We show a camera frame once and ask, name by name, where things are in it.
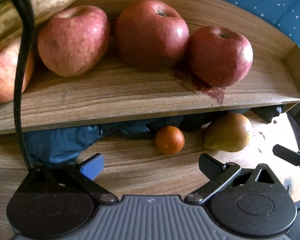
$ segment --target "black cable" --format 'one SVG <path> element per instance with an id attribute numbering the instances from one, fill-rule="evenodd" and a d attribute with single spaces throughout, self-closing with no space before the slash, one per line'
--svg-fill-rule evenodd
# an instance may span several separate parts
<path id="1" fill-rule="evenodd" d="M 21 45 L 18 56 L 16 79 L 14 82 L 14 93 L 13 93 L 13 116 L 14 125 L 16 129 L 16 136 L 20 146 L 20 150 L 25 161 L 28 171 L 31 169 L 31 164 L 28 158 L 28 151 L 26 148 L 25 139 L 22 133 L 21 126 L 21 94 L 23 77 L 25 74 L 26 62 L 28 54 L 31 48 L 31 43 L 34 34 L 34 14 L 29 0 L 11 0 L 17 11 L 20 14 L 23 30 L 21 37 Z"/>

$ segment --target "wooden shelf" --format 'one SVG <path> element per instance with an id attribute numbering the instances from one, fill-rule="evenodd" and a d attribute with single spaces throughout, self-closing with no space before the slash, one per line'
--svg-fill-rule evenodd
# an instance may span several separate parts
<path id="1" fill-rule="evenodd" d="M 275 144 L 297 151 L 297 143 L 286 114 L 275 117 L 276 124 L 265 124 L 251 111 L 245 114 L 252 123 L 250 144 L 237 153 L 218 152 L 202 147 L 202 133 L 185 134 L 184 149 L 176 155 L 162 155 L 153 140 L 106 138 L 98 141 L 79 156 L 78 162 L 95 153 L 102 153 L 105 168 L 96 182 L 121 197 L 122 194 L 181 194 L 202 186 L 208 179 L 198 169 L 202 152 L 219 161 L 236 162 L 243 168 L 255 168 L 266 163 L 279 180 L 289 185 L 294 201 L 300 199 L 300 168 L 272 153 Z M 6 218 L 6 206 L 12 194 L 26 176 L 26 168 L 13 135 L 0 135 L 0 240 L 13 234 Z"/>
<path id="2" fill-rule="evenodd" d="M 96 5 L 113 25 L 132 1 L 77 0 L 72 6 Z M 300 101 L 289 69 L 293 66 L 282 60 L 292 49 L 299 54 L 300 50 L 283 33 L 221 0 L 162 1 L 180 13 L 191 33 L 213 24 L 234 29 L 250 40 L 252 68 L 241 82 L 226 88 L 222 104 L 186 78 L 176 77 L 174 70 L 141 72 L 125 65 L 110 48 L 91 71 L 76 78 L 57 76 L 38 63 L 22 99 L 24 131 Z M 14 132 L 12 109 L 12 103 L 0 105 L 0 134 Z"/>

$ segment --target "red apple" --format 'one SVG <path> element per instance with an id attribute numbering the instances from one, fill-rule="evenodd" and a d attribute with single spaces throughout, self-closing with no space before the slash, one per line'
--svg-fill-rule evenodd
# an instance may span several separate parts
<path id="1" fill-rule="evenodd" d="M 10 45 L 0 50 L 0 103 L 13 101 L 14 81 L 21 39 L 18 38 Z M 22 92 L 26 89 L 34 69 L 34 57 L 29 52 L 23 78 Z"/>
<path id="2" fill-rule="evenodd" d="M 189 30 L 169 5 L 138 0 L 120 14 L 115 29 L 119 55 L 131 66 L 155 70 L 174 65 L 185 52 Z"/>
<path id="3" fill-rule="evenodd" d="M 38 51 L 43 63 L 60 76 L 89 71 L 108 47 L 110 26 L 96 6 L 65 9 L 50 18 L 39 32 Z"/>
<path id="4" fill-rule="evenodd" d="M 253 52 L 243 35 L 227 28 L 204 26 L 191 35 L 186 59 L 198 78 L 212 87 L 227 87 L 246 76 Z"/>

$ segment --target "orange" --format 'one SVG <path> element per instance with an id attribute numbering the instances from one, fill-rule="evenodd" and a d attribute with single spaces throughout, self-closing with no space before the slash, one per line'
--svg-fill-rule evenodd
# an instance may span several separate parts
<path id="1" fill-rule="evenodd" d="M 161 152 L 175 154 L 185 145 L 185 137 L 177 127 L 166 126 L 155 135 L 155 143 Z"/>

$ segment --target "yellow pear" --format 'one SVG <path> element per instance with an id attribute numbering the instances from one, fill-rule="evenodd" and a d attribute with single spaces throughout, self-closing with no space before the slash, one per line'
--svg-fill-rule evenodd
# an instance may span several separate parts
<path id="1" fill-rule="evenodd" d="M 226 152 L 245 148 L 252 135 L 252 125 L 242 114 L 228 113 L 211 122 L 205 130 L 203 146 Z"/>

